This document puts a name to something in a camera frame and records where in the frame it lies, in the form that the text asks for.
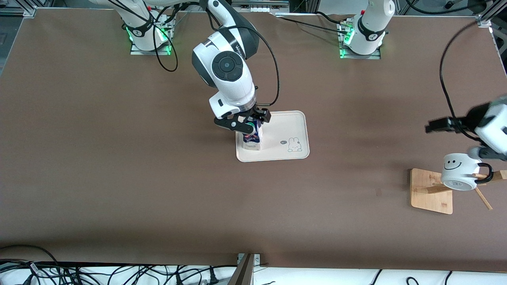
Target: white mug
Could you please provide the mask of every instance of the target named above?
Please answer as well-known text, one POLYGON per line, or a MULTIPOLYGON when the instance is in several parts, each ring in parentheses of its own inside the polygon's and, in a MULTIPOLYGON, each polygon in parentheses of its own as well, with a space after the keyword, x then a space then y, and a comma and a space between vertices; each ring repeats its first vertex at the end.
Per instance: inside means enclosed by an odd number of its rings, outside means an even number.
POLYGON ((464 153, 452 153, 444 157, 444 169, 442 169, 442 184, 461 191, 473 190, 477 184, 489 182, 493 178, 491 165, 473 159, 464 153), (481 166, 488 168, 488 176, 484 179, 476 179, 473 174, 478 174, 481 166))

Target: black cable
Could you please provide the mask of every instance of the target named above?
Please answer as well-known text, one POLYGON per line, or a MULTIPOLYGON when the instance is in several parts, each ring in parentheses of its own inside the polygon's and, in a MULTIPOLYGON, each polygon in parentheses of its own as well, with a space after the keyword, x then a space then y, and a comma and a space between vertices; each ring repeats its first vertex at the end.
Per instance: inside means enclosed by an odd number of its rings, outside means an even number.
POLYGON ((90 278, 91 280, 93 280, 95 283, 97 283, 97 285, 100 285, 100 282, 95 279, 93 276, 91 276, 91 274, 87 273, 87 272, 81 272, 81 270, 79 270, 79 267, 76 267, 76 275, 81 278, 81 274, 90 278))
POLYGON ((447 273, 447 276, 445 276, 444 285, 447 285, 447 280, 449 280, 449 277, 451 276, 451 274, 452 274, 452 270, 449 271, 449 273, 447 273))
MULTIPOLYGON (((4 248, 8 248, 8 247, 10 247, 10 246, 0 247, 0 250, 2 250, 4 248)), ((40 277, 42 277, 42 278, 44 278, 44 277, 43 276, 38 276, 37 272, 35 272, 35 270, 30 266, 29 262, 26 262, 26 261, 23 261, 23 260, 16 260, 16 259, 2 259, 2 261, 9 261, 9 262, 12 262, 12 263, 18 263, 18 264, 24 265, 31 272, 31 274, 29 276, 29 279, 31 280, 31 278, 33 276, 35 276, 35 278, 37 278, 37 283, 39 283, 39 285, 41 285, 41 279, 40 279, 40 277)))
POLYGON ((414 280, 414 281, 415 281, 415 284, 416 284, 416 285, 419 285, 419 282, 417 282, 417 280, 416 280, 414 277, 411 277, 411 276, 410 276, 410 277, 407 277, 407 279, 405 279, 405 282, 407 283, 407 285, 411 285, 411 284, 409 283, 409 281, 410 281, 410 280, 414 280))
POLYGON ((218 282, 220 282, 215 275, 215 271, 213 270, 213 267, 209 267, 209 285, 215 285, 218 282))
POLYGON ((458 130, 463 134, 465 135, 466 137, 470 138, 470 139, 473 139, 475 141, 479 141, 480 143, 484 144, 484 142, 478 138, 478 137, 473 137, 471 135, 469 135, 467 132, 465 132, 463 130, 463 128, 461 127, 461 124, 459 123, 458 119, 456 118, 456 114, 454 113, 454 108, 452 107, 452 103, 451 103, 451 99, 449 98, 449 94, 447 93, 447 88, 445 87, 445 83, 444 83, 444 75, 443 75, 443 66, 444 66, 444 58, 447 54, 447 51, 449 50, 449 47, 451 46, 451 44, 454 42, 454 40, 461 34, 463 33, 466 29, 474 26, 474 25, 477 25, 477 22, 473 21, 469 24, 467 24, 466 26, 464 26, 463 28, 461 28, 457 33, 455 33, 452 38, 449 40, 449 42, 447 43, 447 45, 445 46, 445 49, 444 49, 444 52, 442 53, 442 57, 440 58, 440 84, 442 86, 442 90, 444 92, 444 95, 445 95, 445 98, 446 98, 446 101, 447 101, 447 105, 449 106, 449 110, 451 111, 451 116, 452 116, 452 119, 454 120, 454 124, 457 126, 458 130))
POLYGON ((124 267, 127 267, 127 266, 131 266, 131 267, 129 268, 129 270, 130 270, 130 269, 132 269, 132 268, 134 268, 134 266, 132 266, 132 265, 123 265, 123 266, 120 266, 120 267, 116 268, 115 270, 113 270, 113 272, 112 272, 112 273, 111 273, 111 275, 109 276, 109 279, 107 279, 107 285, 110 285, 110 284, 111 284, 111 279, 113 278, 113 275, 115 275, 116 273, 118 273, 118 272, 117 272, 118 270, 120 270, 120 269, 122 269, 122 268, 124 268, 124 267))
MULTIPOLYGON (((176 13, 181 11, 181 10, 185 10, 186 8, 188 8, 189 6, 191 5, 199 5, 199 3, 197 2, 185 2, 183 3, 181 6, 179 6, 178 8, 175 8, 173 11, 172 11, 172 14, 171 16, 169 16, 169 18, 167 18, 167 20, 164 21, 164 23, 169 23, 170 21, 172 21, 174 19, 174 17, 176 16, 176 13)), ((164 7, 161 11, 160 11, 160 14, 164 13, 165 10, 167 10, 167 8, 169 8, 170 6, 167 6, 167 7, 164 7)))
POLYGON ((347 32, 344 31, 344 30, 330 29, 330 28, 321 27, 321 26, 317 26, 317 25, 313 25, 313 24, 309 24, 309 23, 305 23, 305 22, 300 22, 300 21, 296 21, 296 20, 293 20, 293 19, 287 19, 287 18, 283 18, 283 17, 280 17, 280 19, 283 19, 285 21, 290 21, 290 22, 298 23, 298 24, 302 24, 302 25, 306 25, 306 26, 310 26, 310 27, 314 27, 314 28, 319 28, 319 29, 323 29, 323 30, 330 30, 330 31, 337 32, 337 33, 342 33, 342 34, 347 34, 347 32))
POLYGON ((220 29, 228 29, 229 30, 229 29, 236 29, 236 28, 244 28, 244 29, 248 29, 248 30, 254 32, 257 36, 259 36, 261 38, 261 40, 264 42, 266 47, 268 47, 268 50, 271 53, 271 56, 273 57, 273 61, 275 63, 275 70, 276 70, 276 96, 275 96, 275 99, 271 103, 258 103, 257 104, 257 106, 265 106, 265 107, 272 106, 278 101, 278 98, 280 96, 280 71, 278 70, 278 61, 276 61, 275 53, 273 52, 273 49, 269 45, 268 41, 256 29, 254 29, 252 27, 230 26, 230 27, 221 27, 218 30, 220 30, 220 29))
POLYGON ((213 16, 213 14, 208 10, 208 8, 206 8, 206 14, 208 14, 209 25, 211 26, 211 29, 214 31, 218 31, 218 28, 215 28, 215 26, 213 25, 213 21, 211 20, 211 17, 213 16))
POLYGON ((144 270, 144 268, 143 268, 143 269, 141 269, 141 268, 140 268, 140 266, 139 266, 139 270, 138 270, 136 273, 134 273, 132 276, 130 276, 130 277, 129 277, 129 278, 128 278, 128 279, 127 279, 124 283, 123 283, 123 285, 127 285, 128 281, 130 281, 132 278, 134 278, 134 277, 137 275, 137 279, 135 279, 135 280, 134 280, 134 282, 132 283, 132 285, 134 285, 134 284, 135 284, 135 281, 136 281, 136 280, 138 280, 138 279, 139 279, 139 277, 140 277, 140 276, 139 276, 140 272, 141 272, 141 271, 143 271, 143 270, 144 270))
POLYGON ((301 2, 299 3, 299 5, 298 5, 298 6, 297 6, 294 10, 292 10, 292 13, 294 13, 297 9, 299 9, 299 7, 301 7, 301 5, 302 5, 303 3, 306 3, 306 2, 308 2, 308 0, 303 0, 303 1, 301 1, 301 2))
POLYGON ((56 285, 56 282, 55 280, 53 280, 54 277, 50 276, 46 271, 44 270, 39 270, 39 271, 42 271, 50 280, 51 282, 53 282, 53 285, 56 285))
POLYGON ((148 276, 150 276, 150 277, 152 277, 152 278, 155 278, 157 280, 157 285, 160 285, 160 280, 158 279, 158 277, 153 276, 153 275, 151 275, 149 273, 145 273, 145 274, 148 275, 148 276))
POLYGON ((33 274, 30 274, 28 276, 28 278, 25 280, 25 282, 23 282, 22 285, 30 285, 31 284, 31 279, 33 278, 33 274))
POLYGON ((324 14, 324 13, 323 13, 323 12, 321 12, 321 11, 317 11, 317 12, 315 12, 314 14, 324 16, 324 18, 325 18, 327 21, 331 22, 331 23, 340 24, 340 21, 336 21, 336 20, 331 19, 328 15, 324 14))
POLYGON ((375 285, 375 283, 377 282, 377 278, 379 277, 380 275, 380 272, 382 272, 382 269, 380 269, 377 274, 375 275, 375 278, 373 279, 373 282, 370 284, 370 285, 375 285))
POLYGON ((181 278, 181 276, 179 275, 179 265, 178 265, 178 266, 176 266, 176 272, 178 272, 178 274, 176 275, 176 284, 178 284, 178 283, 183 284, 183 282, 182 282, 182 278, 181 278))
POLYGON ((168 284, 168 283, 169 283, 169 281, 171 280, 171 278, 172 278, 173 276, 177 275, 177 274, 180 274, 180 272, 179 272, 179 271, 180 271, 180 270, 182 270, 183 268, 185 268, 185 267, 186 267, 186 265, 181 266, 181 268, 179 268, 179 269, 178 269, 178 267, 176 268, 176 271, 175 271, 175 272, 174 272, 174 273, 173 273, 173 274, 172 274, 169 278, 167 278, 167 280, 166 280, 166 281, 164 282, 164 284, 162 284, 162 285, 166 285, 166 284, 168 284))
MULTIPOLYGON (((174 15, 176 15, 178 11, 175 9, 173 11, 174 15)), ((160 60, 160 56, 159 56, 159 53, 158 53, 158 48, 157 48, 157 42, 155 40, 155 28, 159 29, 162 33, 164 33, 164 31, 162 31, 157 25, 155 25, 156 22, 158 22, 160 16, 162 15, 162 13, 160 13, 157 18, 153 21, 153 47, 155 48, 155 55, 157 56, 157 61, 159 62, 159 65, 164 69, 166 70, 167 72, 175 72, 177 69, 178 69, 178 54, 176 53, 176 48, 174 47, 174 45, 172 44, 172 41, 170 39, 170 37, 167 37, 167 40, 169 41, 169 43, 171 44, 171 49, 172 51, 174 51, 174 59, 176 60, 176 65, 174 66, 173 69, 168 69, 165 67, 165 65, 162 63, 162 61, 160 60)))
MULTIPOLYGON (((58 261, 56 260, 56 258, 51 254, 51 252, 49 252, 48 250, 46 250, 45 248, 43 247, 40 247, 40 246, 37 246, 37 245, 31 245, 31 244, 12 244, 12 245, 6 245, 6 246, 2 246, 0 247, 0 251, 1 250, 4 250, 6 248, 13 248, 13 247, 27 247, 27 248, 35 248, 36 250, 40 250, 40 251, 43 251, 46 255, 48 255, 51 260, 53 260, 53 262, 55 263, 55 265, 59 266, 58 264, 58 261)), ((37 275, 36 272, 34 272, 34 275, 36 276, 39 284, 41 283, 41 281, 39 280, 39 276, 37 275)))
MULTIPOLYGON (((116 7, 120 8, 120 9, 123 9, 129 13, 131 13, 132 15, 138 17, 139 19, 145 21, 145 22, 149 22, 149 20, 147 19, 144 19, 143 17, 139 16, 136 12, 132 11, 130 8, 126 7, 124 4, 120 3, 120 5, 118 5, 117 3, 113 2, 112 0, 107 0, 108 2, 110 2, 111 4, 115 5, 116 7)), ((162 29, 160 29, 160 27, 158 27, 155 23, 158 21, 158 19, 160 18, 160 16, 162 15, 162 13, 159 13, 159 15, 157 16, 156 19, 152 20, 153 22, 153 48, 155 49, 155 55, 157 56, 157 61, 159 63, 159 65, 166 71, 168 72, 174 72, 178 69, 178 55, 176 53, 176 48, 174 47, 174 45, 172 44, 172 41, 169 37, 167 37, 167 40, 169 41, 170 43, 170 47, 172 49, 172 51, 174 51, 174 58, 176 60, 176 65, 174 66, 174 69, 168 69, 164 66, 164 64, 162 63, 162 61, 160 60, 160 55, 158 53, 158 49, 157 49, 157 41, 155 40, 155 29, 159 29, 162 33, 164 33, 164 31, 162 31, 162 29)))
MULTIPOLYGON (((238 267, 238 266, 237 265, 218 265, 218 266, 212 266, 213 269, 223 268, 223 267, 238 267)), ((185 280, 189 279, 190 277, 192 277, 194 275, 201 274, 202 272, 209 270, 209 268, 204 268, 204 269, 201 269, 201 270, 199 270, 199 269, 189 269, 189 270, 190 271, 197 270, 197 272, 194 273, 194 274, 190 274, 189 276, 185 277, 184 279, 182 279, 181 283, 176 283, 176 285, 182 285, 185 280)))
POLYGON ((25 268, 25 267, 24 266, 20 266, 19 264, 18 265, 6 266, 6 267, 4 267, 4 268, 2 268, 0 270, 0 274, 8 272, 8 271, 11 271, 11 270, 22 269, 22 268, 25 268))
POLYGON ((419 13, 428 14, 428 15, 442 15, 442 14, 448 14, 448 13, 452 13, 452 12, 458 12, 458 11, 462 11, 462 10, 466 10, 466 9, 470 9, 470 8, 474 8, 474 7, 478 7, 478 6, 482 6, 486 2, 493 1, 493 0, 484 0, 481 3, 473 4, 473 5, 470 5, 470 6, 463 7, 463 8, 457 8, 457 9, 446 10, 446 11, 439 11, 439 12, 425 11, 425 10, 419 9, 416 6, 414 6, 414 4, 412 4, 410 2, 410 0, 405 0, 405 1, 410 6, 410 8, 414 9, 415 11, 417 11, 419 13))

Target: mug rack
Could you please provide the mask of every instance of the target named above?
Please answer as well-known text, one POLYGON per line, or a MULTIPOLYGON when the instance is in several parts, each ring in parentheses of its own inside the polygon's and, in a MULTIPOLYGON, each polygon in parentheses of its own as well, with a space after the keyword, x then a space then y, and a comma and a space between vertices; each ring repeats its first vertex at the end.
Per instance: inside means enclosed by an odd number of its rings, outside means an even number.
MULTIPOLYGON (((410 170, 410 204, 412 207, 452 214, 452 189, 442 184, 441 176, 441 173, 424 169, 413 168, 410 170)), ((486 177, 484 174, 473 174, 473 176, 478 179, 486 177)), ((495 171, 493 179, 488 183, 502 180, 507 180, 507 170, 495 171)), ((475 188, 475 192, 486 207, 492 210, 493 208, 481 190, 475 188)))

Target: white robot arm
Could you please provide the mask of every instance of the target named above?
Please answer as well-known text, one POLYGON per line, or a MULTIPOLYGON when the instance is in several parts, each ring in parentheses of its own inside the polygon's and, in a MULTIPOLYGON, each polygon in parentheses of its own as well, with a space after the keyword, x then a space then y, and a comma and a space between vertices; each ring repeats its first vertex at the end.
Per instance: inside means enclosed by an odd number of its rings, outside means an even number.
POLYGON ((111 7, 120 14, 125 22, 126 28, 136 47, 143 51, 153 51, 159 48, 167 41, 163 36, 155 37, 155 45, 153 44, 153 29, 155 28, 154 20, 159 13, 157 11, 148 11, 147 4, 150 6, 174 6, 190 2, 190 0, 89 0, 98 5, 111 7))
POLYGON ((465 117, 445 117, 429 121, 426 133, 461 130, 476 134, 481 146, 472 147, 468 155, 473 158, 507 161, 507 96, 475 106, 465 117))
POLYGON ((256 86, 245 60, 257 53, 254 26, 224 0, 201 0, 222 26, 194 48, 192 65, 204 82, 219 91, 209 99, 215 124, 253 134, 254 120, 269 122, 267 109, 256 106, 256 86))
POLYGON ((382 45, 385 28, 395 9, 392 0, 369 0, 364 13, 353 17, 354 30, 345 44, 357 54, 372 54, 382 45))

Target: mug handle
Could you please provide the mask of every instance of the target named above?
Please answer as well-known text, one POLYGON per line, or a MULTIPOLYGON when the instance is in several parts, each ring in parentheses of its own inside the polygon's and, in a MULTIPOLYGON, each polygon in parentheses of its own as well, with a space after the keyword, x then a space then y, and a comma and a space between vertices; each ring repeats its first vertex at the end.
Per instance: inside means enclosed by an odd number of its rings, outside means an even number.
POLYGON ((483 179, 477 179, 476 183, 477 184, 484 184, 484 183, 490 182, 493 179, 493 167, 491 167, 491 165, 484 163, 484 162, 479 162, 477 165, 487 167, 488 168, 488 176, 486 176, 486 178, 483 178, 483 179))

